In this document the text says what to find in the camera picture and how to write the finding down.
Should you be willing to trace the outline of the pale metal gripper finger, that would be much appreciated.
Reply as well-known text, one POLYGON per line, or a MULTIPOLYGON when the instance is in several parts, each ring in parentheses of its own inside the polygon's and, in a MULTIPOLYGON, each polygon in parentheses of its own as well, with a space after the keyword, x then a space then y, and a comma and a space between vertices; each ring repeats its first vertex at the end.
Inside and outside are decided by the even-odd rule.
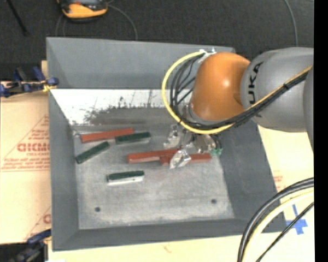
POLYGON ((175 148, 179 142, 178 126, 173 124, 170 126, 167 140, 163 143, 164 148, 175 148))
POLYGON ((191 160, 191 156, 185 149, 178 150, 169 162, 169 168, 175 169, 185 166, 191 160))

